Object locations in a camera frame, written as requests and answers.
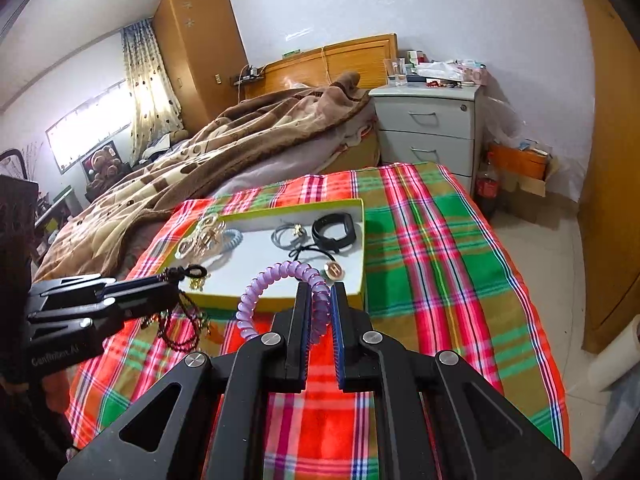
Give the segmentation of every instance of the curtain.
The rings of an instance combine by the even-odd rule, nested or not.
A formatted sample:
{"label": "curtain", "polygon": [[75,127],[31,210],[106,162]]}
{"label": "curtain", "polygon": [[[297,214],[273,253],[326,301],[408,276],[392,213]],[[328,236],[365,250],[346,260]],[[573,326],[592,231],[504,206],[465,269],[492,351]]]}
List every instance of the curtain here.
{"label": "curtain", "polygon": [[182,129],[180,103],[169,82],[151,20],[122,29],[127,85],[135,103],[132,161],[167,132]]}

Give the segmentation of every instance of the white drawer cabinet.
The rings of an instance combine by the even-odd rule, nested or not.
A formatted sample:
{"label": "white drawer cabinet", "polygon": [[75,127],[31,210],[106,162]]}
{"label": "white drawer cabinet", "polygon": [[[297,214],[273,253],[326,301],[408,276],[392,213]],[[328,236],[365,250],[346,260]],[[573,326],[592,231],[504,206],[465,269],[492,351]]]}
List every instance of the white drawer cabinet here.
{"label": "white drawer cabinet", "polygon": [[478,168],[481,87],[429,88],[420,83],[371,91],[380,122],[382,161],[436,162],[471,193]]}

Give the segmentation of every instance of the orange box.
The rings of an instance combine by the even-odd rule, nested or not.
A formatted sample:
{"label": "orange box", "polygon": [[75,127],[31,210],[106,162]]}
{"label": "orange box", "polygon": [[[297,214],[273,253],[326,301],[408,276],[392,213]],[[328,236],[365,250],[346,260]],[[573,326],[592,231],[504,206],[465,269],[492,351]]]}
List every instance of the orange box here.
{"label": "orange box", "polygon": [[494,154],[492,163],[496,168],[520,175],[543,180],[546,170],[546,156],[531,150],[516,150],[502,144],[491,144],[489,151]]}

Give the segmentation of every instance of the patterned blanket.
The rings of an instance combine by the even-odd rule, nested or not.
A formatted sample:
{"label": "patterned blanket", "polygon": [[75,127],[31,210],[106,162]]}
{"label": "patterned blanket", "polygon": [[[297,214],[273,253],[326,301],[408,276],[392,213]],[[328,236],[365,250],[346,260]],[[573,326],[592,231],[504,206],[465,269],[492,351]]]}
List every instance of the patterned blanket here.
{"label": "patterned blanket", "polygon": [[[426,163],[346,171],[251,189],[180,206],[130,277],[162,269],[176,242],[206,210],[222,214],[360,197],[365,204],[369,313],[376,330],[425,354],[454,349],[569,453],[564,389],[545,332],[513,263],[476,206],[443,167]],[[241,344],[229,311],[211,310],[203,351]],[[271,315],[257,314],[266,332]],[[188,323],[176,326],[185,336]],[[85,446],[184,355],[128,322],[105,353],[81,365],[68,410]],[[337,389],[332,339],[313,347],[306,390],[274,394],[268,413],[265,478],[378,477],[371,394]]]}
{"label": "patterned blanket", "polygon": [[126,176],[62,228],[35,281],[100,272],[113,276],[136,231],[167,221],[190,198],[204,198],[231,177],[343,124],[369,102],[360,75],[328,88],[272,92],[225,110],[179,152]]}

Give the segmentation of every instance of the wooden headboard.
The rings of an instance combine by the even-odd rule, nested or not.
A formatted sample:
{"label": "wooden headboard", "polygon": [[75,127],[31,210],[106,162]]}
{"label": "wooden headboard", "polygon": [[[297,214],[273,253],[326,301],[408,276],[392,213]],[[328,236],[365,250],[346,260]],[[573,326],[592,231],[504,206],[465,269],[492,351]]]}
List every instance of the wooden headboard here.
{"label": "wooden headboard", "polygon": [[369,36],[358,40],[327,45],[296,56],[269,63],[263,80],[246,83],[246,99],[289,88],[291,83],[324,86],[346,71],[360,73],[360,88],[376,88],[386,84],[383,59],[398,56],[395,34]]}

